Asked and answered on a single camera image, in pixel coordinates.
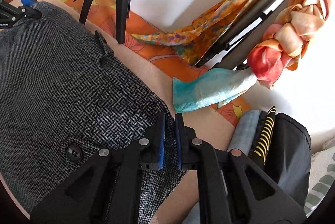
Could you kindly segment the grey houndstooth pants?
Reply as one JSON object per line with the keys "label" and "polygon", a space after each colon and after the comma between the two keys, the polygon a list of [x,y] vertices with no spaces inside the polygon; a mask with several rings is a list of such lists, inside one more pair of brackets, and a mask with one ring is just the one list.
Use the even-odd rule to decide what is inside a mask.
{"label": "grey houndstooth pants", "polygon": [[41,18],[1,32],[1,174],[30,213],[100,148],[125,148],[165,114],[164,167],[143,175],[139,223],[149,223],[183,177],[166,104],[92,34],[45,1]]}

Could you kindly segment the black yellow striped garment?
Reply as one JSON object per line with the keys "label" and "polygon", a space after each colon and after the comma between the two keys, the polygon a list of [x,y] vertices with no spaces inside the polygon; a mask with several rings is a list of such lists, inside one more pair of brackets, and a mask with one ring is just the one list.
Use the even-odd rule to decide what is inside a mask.
{"label": "black yellow striped garment", "polygon": [[264,168],[274,132],[277,108],[272,106],[267,112],[261,111],[255,136],[248,157],[261,169]]}

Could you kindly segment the folded blue jeans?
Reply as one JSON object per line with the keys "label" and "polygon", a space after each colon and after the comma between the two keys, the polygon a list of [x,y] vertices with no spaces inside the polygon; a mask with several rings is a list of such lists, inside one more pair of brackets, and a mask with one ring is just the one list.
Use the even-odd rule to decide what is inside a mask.
{"label": "folded blue jeans", "polygon": [[[249,154],[251,145],[255,138],[260,113],[261,112],[259,110],[248,110],[242,115],[235,128],[233,137],[227,148],[227,152],[230,152],[232,149],[239,149],[245,155]],[[200,223],[199,202],[193,206],[183,223]]]}

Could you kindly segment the black folded garment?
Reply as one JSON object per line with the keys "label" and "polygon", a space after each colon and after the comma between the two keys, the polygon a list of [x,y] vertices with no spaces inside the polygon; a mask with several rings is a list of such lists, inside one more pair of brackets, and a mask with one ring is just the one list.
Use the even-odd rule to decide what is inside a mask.
{"label": "black folded garment", "polygon": [[305,205],[308,194],[311,157],[308,130],[292,117],[277,114],[263,170],[301,207]]}

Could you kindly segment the green white patterned pillow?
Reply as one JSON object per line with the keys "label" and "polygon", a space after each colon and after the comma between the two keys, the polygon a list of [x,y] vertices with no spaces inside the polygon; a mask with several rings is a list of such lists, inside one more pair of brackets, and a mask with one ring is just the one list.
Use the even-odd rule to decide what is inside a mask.
{"label": "green white patterned pillow", "polygon": [[304,211],[309,217],[320,205],[334,182],[334,146],[312,156],[308,195]]}

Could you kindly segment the orange patterned scarf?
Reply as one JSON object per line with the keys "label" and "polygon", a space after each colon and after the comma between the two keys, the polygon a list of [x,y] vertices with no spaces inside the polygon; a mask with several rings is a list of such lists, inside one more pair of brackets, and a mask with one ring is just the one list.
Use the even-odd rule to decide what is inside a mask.
{"label": "orange patterned scarf", "polygon": [[194,66],[256,1],[222,0],[193,20],[189,26],[167,33],[133,34],[132,37],[147,44],[170,46],[189,65]]}

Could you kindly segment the braided peach teal scarf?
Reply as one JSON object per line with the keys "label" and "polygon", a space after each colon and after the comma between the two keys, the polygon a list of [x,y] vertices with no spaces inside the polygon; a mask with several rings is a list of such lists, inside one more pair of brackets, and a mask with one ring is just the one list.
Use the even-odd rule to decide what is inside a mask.
{"label": "braided peach teal scarf", "polygon": [[289,0],[247,55],[248,68],[214,68],[192,82],[173,79],[173,106],[179,113],[210,105],[218,108],[244,94],[256,82],[272,89],[283,70],[294,71],[324,26],[332,0]]}

